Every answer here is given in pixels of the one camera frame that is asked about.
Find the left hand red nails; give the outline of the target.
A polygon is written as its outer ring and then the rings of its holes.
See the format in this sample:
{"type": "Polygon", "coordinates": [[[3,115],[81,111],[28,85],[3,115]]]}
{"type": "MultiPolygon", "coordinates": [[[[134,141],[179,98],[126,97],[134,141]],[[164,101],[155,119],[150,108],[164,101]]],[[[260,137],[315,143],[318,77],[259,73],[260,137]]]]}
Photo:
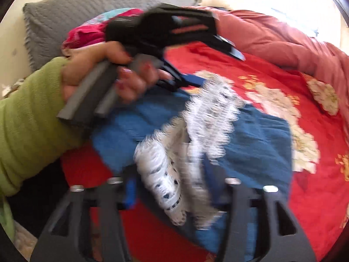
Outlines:
{"type": "Polygon", "coordinates": [[[109,60],[118,64],[118,80],[115,89],[119,100],[129,104],[144,95],[147,89],[154,86],[159,80],[172,80],[172,76],[160,69],[155,68],[151,63],[144,62],[136,72],[126,67],[132,61],[132,57],[126,52],[123,46],[116,41],[96,44],[83,48],[74,53],[61,70],[62,76],[62,97],[64,101],[75,93],[77,87],[89,74],[92,69],[101,61],[109,60]]]}

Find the green sleeve left forearm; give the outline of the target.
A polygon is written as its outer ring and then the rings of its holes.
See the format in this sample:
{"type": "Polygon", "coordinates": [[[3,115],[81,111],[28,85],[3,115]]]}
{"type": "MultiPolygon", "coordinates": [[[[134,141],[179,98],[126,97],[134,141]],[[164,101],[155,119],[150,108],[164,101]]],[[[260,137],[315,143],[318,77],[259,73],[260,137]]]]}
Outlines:
{"type": "Polygon", "coordinates": [[[64,57],[52,59],[1,100],[1,225],[11,240],[15,226],[6,198],[82,143],[81,130],[56,117],[65,105],[60,73],[67,63],[64,57]]]}

